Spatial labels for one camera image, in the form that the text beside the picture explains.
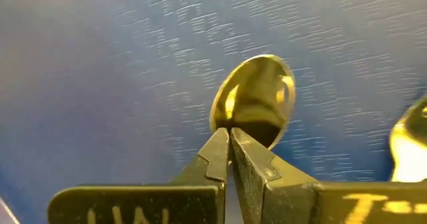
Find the textured blue surface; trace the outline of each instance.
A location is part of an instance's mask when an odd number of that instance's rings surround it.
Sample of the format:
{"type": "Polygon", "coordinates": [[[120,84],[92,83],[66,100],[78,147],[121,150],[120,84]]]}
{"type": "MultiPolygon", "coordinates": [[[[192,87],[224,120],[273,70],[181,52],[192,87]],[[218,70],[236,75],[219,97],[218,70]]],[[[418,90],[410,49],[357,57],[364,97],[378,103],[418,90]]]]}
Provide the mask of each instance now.
{"type": "Polygon", "coordinates": [[[0,196],[38,224],[64,187],[167,181],[261,53],[297,81],[274,151],[321,180],[386,181],[388,132],[427,86],[427,0],[0,0],[0,196]]]}

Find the metal disc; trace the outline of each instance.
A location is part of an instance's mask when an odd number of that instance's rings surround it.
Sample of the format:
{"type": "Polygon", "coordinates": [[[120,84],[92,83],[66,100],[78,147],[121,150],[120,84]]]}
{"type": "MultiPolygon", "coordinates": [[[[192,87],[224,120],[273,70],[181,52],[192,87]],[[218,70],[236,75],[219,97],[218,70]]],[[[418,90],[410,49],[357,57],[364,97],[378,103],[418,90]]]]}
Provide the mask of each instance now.
{"type": "Polygon", "coordinates": [[[217,92],[210,129],[239,127],[272,149],[288,126],[295,98],[294,75],[282,59],[252,57],[236,67],[217,92]]]}

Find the gold object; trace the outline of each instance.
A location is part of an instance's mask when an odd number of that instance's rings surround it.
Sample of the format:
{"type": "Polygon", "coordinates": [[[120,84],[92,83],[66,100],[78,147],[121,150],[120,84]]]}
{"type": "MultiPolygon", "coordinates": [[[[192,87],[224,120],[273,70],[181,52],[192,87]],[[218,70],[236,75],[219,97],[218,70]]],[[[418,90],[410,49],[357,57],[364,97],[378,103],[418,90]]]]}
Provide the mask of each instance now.
{"type": "Polygon", "coordinates": [[[427,179],[427,96],[415,103],[390,134],[395,168],[391,181],[427,179]]]}
{"type": "Polygon", "coordinates": [[[211,108],[210,129],[239,127],[272,149],[288,126],[295,98],[294,75],[282,59],[252,57],[236,67],[220,87],[211,108]]]}

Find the blue background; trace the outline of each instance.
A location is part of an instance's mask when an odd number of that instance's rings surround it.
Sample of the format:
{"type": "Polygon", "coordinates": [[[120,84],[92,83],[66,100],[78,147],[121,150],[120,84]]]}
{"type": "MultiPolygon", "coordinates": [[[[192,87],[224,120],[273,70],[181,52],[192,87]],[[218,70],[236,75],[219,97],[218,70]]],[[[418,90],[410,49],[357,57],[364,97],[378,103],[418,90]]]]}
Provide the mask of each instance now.
{"type": "Polygon", "coordinates": [[[297,82],[275,153],[320,180],[387,181],[389,130],[427,86],[427,0],[0,0],[0,196],[45,223],[62,188],[168,181],[261,53],[297,82]]]}

